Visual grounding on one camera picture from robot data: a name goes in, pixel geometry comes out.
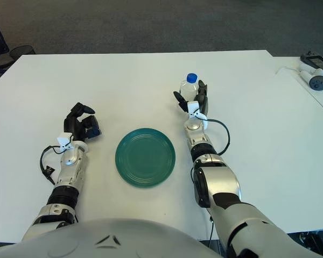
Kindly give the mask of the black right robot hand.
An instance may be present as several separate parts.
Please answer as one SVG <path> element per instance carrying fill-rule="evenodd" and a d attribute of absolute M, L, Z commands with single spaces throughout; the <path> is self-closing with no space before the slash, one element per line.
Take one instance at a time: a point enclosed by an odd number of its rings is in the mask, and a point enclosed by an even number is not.
<path fill-rule="evenodd" d="M 202 80 L 198 80 L 198 83 L 186 82 L 181 86 L 179 92 L 173 92 L 178 105 L 184 112 L 188 112 L 188 102 L 197 101 L 199 103 L 199 110 L 202 114 L 208 113 L 208 97 L 207 97 L 207 85 Z"/>

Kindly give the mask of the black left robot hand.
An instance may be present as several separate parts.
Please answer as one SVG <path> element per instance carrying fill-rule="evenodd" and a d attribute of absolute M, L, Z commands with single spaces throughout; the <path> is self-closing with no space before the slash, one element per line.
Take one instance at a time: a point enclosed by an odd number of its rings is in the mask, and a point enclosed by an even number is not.
<path fill-rule="evenodd" d="M 76 103 L 64 120 L 64 132 L 71 133 L 74 141 L 83 141 L 101 135 L 94 116 L 95 111 L 81 103 Z"/>

